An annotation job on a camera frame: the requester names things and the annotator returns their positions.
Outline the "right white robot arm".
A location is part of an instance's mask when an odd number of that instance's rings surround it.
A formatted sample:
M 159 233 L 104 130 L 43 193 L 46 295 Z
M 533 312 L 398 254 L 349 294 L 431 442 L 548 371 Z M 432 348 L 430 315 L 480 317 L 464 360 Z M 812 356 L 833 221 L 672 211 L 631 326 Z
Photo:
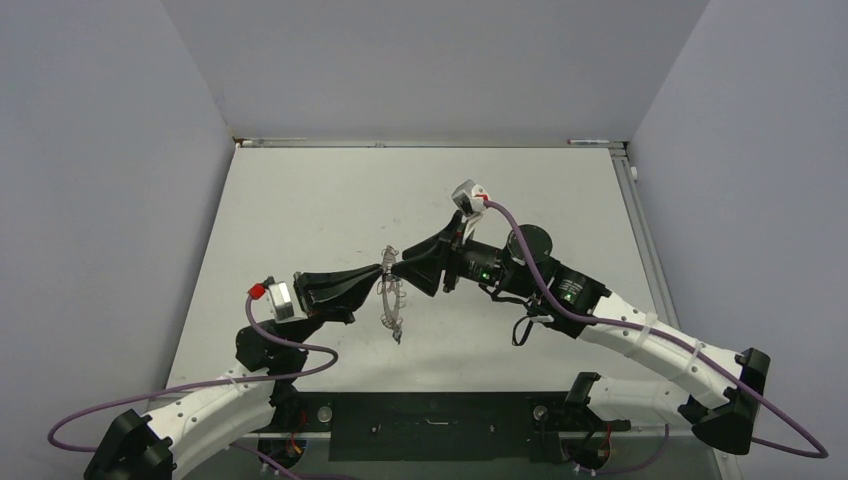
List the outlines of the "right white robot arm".
M 686 425 L 715 449 L 750 451 L 769 355 L 710 345 L 635 308 L 552 257 L 553 241 L 539 226 L 513 223 L 505 244 L 494 247 L 474 240 L 473 222 L 456 213 L 440 232 L 404 250 L 390 273 L 429 296 L 470 280 L 494 301 L 523 305 L 547 328 L 612 350 L 660 376 L 658 382 L 639 382 L 579 375 L 575 393 L 564 403 L 567 419 L 579 428 L 599 420 Z

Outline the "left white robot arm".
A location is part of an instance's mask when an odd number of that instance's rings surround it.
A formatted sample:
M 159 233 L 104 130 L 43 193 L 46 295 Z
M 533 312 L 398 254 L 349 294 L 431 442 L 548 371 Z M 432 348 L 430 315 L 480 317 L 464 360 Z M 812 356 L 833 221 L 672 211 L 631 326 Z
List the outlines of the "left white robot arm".
M 273 459 L 301 455 L 300 434 L 328 432 L 333 403 L 309 399 L 293 385 L 316 373 L 306 365 L 307 339 L 327 322 L 349 324 L 388 268 L 379 264 L 332 273 L 298 273 L 293 291 L 269 277 L 247 291 L 249 324 L 236 335 L 236 363 L 219 379 L 146 413 L 116 417 L 94 451 L 86 479 L 182 479 L 242 436 L 272 428 L 288 433 Z M 273 317 L 252 316 L 257 300 Z

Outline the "silver perforated ring disc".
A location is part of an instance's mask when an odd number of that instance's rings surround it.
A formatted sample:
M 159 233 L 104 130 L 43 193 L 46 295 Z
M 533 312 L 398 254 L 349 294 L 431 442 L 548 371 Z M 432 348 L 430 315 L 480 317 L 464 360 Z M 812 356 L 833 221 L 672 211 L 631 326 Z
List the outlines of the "silver perforated ring disc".
M 403 317 L 400 310 L 404 307 L 405 292 L 402 290 L 402 280 L 392 271 L 392 267 L 397 263 L 398 254 L 399 252 L 391 245 L 387 245 L 382 250 L 382 273 L 377 293 L 383 308 L 381 324 L 391 331 L 392 339 L 400 345 L 403 336 Z

